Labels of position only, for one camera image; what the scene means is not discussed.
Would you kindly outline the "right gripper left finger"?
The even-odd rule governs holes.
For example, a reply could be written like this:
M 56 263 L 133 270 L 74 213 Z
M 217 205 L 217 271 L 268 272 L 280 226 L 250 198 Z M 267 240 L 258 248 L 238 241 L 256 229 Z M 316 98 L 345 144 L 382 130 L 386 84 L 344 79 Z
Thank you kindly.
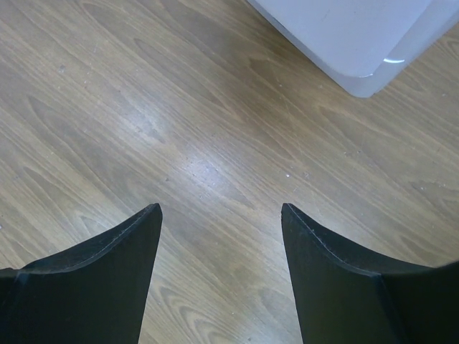
M 21 269 L 1 270 L 2 343 L 138 343 L 162 211 L 119 225 Z

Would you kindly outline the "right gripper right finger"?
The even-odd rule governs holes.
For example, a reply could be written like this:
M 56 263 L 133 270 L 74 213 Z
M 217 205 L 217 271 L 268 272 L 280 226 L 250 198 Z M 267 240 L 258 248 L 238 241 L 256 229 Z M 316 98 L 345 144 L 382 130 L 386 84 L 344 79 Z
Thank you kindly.
M 456 343 L 458 263 L 426 267 L 363 247 L 283 204 L 304 343 Z

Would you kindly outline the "drawer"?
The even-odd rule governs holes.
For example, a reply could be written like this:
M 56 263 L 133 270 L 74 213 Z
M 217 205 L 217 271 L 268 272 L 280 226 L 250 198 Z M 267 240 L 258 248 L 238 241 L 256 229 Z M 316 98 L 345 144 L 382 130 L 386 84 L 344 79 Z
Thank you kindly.
M 458 23 L 457 1 L 251 1 L 354 97 L 383 89 Z

